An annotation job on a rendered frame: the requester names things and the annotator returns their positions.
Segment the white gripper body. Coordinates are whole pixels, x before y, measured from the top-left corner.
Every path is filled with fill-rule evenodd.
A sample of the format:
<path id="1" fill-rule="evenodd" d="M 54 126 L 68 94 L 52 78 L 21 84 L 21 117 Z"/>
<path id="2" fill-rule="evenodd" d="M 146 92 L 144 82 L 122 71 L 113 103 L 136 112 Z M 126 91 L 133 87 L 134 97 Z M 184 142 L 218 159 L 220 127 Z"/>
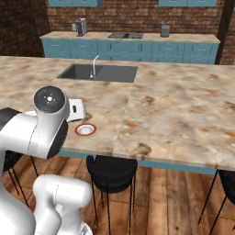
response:
<path id="1" fill-rule="evenodd" d="M 71 113 L 70 116 L 67 118 L 68 122 L 73 122 L 81 119 L 86 118 L 86 113 L 85 112 L 78 112 L 78 113 Z"/>

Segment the white tap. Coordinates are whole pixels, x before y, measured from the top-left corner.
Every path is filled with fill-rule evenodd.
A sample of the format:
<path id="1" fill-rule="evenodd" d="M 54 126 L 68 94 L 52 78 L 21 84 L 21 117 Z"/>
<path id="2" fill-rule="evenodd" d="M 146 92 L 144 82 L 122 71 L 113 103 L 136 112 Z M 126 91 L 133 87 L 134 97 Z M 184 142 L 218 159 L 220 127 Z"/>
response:
<path id="1" fill-rule="evenodd" d="M 94 60 L 93 60 L 93 70 L 91 71 L 90 73 L 90 78 L 93 79 L 95 78 L 96 76 L 96 73 L 95 73 L 95 61 L 99 58 L 99 55 L 96 55 Z"/>

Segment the grey toaster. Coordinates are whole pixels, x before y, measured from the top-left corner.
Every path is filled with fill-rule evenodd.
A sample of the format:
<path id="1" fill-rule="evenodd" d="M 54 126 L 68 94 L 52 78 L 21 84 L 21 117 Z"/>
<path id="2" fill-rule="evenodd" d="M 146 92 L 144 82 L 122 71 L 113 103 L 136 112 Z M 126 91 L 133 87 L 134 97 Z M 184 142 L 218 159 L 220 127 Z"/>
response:
<path id="1" fill-rule="evenodd" d="M 161 26 L 161 37 L 168 38 L 170 35 L 170 25 L 168 23 L 164 23 Z"/>

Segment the blue wall cupboard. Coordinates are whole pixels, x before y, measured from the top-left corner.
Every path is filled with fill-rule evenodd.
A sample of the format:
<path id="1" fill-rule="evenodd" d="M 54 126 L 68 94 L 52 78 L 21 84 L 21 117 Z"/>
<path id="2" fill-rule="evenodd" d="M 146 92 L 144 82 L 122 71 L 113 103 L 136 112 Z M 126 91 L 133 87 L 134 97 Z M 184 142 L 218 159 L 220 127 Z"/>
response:
<path id="1" fill-rule="evenodd" d="M 99 7 L 103 0 L 48 0 L 50 7 Z"/>
<path id="2" fill-rule="evenodd" d="M 215 7 L 218 0 L 158 0 L 158 7 Z"/>

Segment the white saucer with red rim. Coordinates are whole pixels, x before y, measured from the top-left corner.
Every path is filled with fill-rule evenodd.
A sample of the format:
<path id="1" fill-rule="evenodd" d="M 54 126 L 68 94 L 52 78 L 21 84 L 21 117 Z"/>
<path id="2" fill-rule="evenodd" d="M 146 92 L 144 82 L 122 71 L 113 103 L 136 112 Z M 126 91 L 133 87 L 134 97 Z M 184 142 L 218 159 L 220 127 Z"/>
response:
<path id="1" fill-rule="evenodd" d="M 96 126 L 93 124 L 81 124 L 77 126 L 74 132 L 79 136 L 89 136 L 94 134 L 96 131 Z"/>

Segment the black hob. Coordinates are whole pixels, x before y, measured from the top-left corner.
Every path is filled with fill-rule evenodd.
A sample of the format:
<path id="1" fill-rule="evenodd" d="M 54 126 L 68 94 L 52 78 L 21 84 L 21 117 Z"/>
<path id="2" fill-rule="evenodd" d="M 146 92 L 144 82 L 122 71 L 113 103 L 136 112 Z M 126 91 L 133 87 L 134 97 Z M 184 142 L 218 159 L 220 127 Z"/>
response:
<path id="1" fill-rule="evenodd" d="M 142 39 L 143 33 L 113 32 L 108 37 L 111 38 L 111 39 Z"/>

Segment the blue base cupboard run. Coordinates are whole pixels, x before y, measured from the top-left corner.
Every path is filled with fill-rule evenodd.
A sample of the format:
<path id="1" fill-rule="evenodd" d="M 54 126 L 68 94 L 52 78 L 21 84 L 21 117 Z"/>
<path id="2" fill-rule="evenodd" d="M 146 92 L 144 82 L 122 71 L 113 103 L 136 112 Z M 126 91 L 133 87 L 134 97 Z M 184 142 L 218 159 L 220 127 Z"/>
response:
<path id="1" fill-rule="evenodd" d="M 217 43 L 42 39 L 46 58 L 214 64 Z"/>

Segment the dark grey sink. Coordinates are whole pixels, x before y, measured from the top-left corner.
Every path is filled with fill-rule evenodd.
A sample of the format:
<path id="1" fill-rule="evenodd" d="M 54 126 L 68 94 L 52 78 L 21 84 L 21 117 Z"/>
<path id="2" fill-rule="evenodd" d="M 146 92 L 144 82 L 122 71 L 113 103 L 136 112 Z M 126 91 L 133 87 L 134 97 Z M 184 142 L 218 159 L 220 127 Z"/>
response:
<path id="1" fill-rule="evenodd" d="M 137 66 L 96 65 L 93 75 L 92 64 L 72 64 L 63 71 L 59 79 L 133 83 Z"/>

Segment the black stool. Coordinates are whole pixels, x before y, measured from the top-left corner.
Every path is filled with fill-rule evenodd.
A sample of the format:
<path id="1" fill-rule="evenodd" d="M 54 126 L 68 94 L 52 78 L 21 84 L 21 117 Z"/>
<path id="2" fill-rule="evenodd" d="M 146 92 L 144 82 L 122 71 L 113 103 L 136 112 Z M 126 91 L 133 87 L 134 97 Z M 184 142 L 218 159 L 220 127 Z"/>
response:
<path id="1" fill-rule="evenodd" d="M 211 186 L 210 186 L 208 194 L 207 194 L 205 204 L 203 206 L 203 209 L 201 211 L 201 214 L 200 214 L 200 217 L 199 217 L 198 221 L 201 221 L 201 218 L 203 217 L 203 214 L 204 214 L 204 211 L 205 211 L 205 208 L 206 208 L 206 205 L 207 205 L 207 201 L 208 201 L 209 196 L 211 194 L 211 191 L 212 191 L 212 188 L 213 188 L 213 185 L 215 183 L 217 175 L 219 175 L 220 182 L 222 184 L 222 187 L 223 187 L 223 190 L 224 190 L 224 193 L 225 193 L 225 197 L 224 197 L 223 202 L 220 206 L 220 209 L 217 213 L 217 216 L 214 220 L 214 223 L 213 223 L 213 226 L 210 230 L 210 233 L 212 233 L 212 231 L 213 231 L 213 229 L 214 229 L 214 227 L 215 227 L 215 225 L 218 221 L 218 217 L 220 215 L 220 212 L 221 212 L 226 200 L 228 199 L 235 206 L 235 172 L 226 171 L 226 170 L 216 170 L 214 178 L 212 180 Z"/>
<path id="2" fill-rule="evenodd" d="M 8 172 L 11 178 L 12 178 L 11 171 L 13 171 L 13 173 L 15 173 L 14 166 L 17 164 L 17 162 L 21 159 L 22 156 L 23 156 L 22 153 L 18 153 L 18 152 L 14 152 L 14 151 L 6 151 L 6 157 L 5 157 L 5 162 L 4 162 L 4 171 Z M 12 182 L 13 182 L 17 192 L 21 191 L 21 193 L 25 199 L 25 202 L 28 202 L 26 199 L 26 196 L 23 192 L 22 186 L 21 186 L 20 182 L 18 181 L 16 174 L 15 174 L 15 177 L 17 180 L 17 185 L 16 185 L 13 178 L 12 178 Z"/>
<path id="3" fill-rule="evenodd" d="M 92 191 L 94 186 L 101 194 L 106 193 L 106 203 L 109 204 L 109 195 L 120 193 L 130 187 L 129 197 L 129 227 L 131 215 L 135 207 L 136 172 L 138 161 L 126 158 L 88 155 L 86 167 L 91 176 Z"/>

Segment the blue island counter base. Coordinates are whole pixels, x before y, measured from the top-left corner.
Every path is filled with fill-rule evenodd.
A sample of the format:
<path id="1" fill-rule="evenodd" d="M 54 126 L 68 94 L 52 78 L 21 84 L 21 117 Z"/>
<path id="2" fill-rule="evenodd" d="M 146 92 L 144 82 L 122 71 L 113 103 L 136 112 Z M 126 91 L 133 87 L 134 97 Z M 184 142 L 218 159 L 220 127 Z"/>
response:
<path id="1" fill-rule="evenodd" d="M 77 158 L 77 159 L 86 159 L 87 155 L 93 155 L 96 157 L 95 154 L 90 153 L 81 153 L 81 152 L 71 152 L 71 151 L 60 151 L 60 157 L 70 157 L 70 158 Z M 187 173 L 201 173 L 201 174 L 215 174 L 216 169 L 210 169 L 205 167 L 197 167 L 197 166 L 189 166 L 189 165 L 182 165 L 182 164 L 174 164 L 174 163 L 165 163 L 165 162 L 149 162 L 143 160 L 137 160 L 138 166 L 142 167 L 150 167 L 150 168 L 157 168 L 157 169 L 164 169 L 164 170 L 172 170 L 172 171 L 180 171 L 180 172 L 187 172 Z"/>

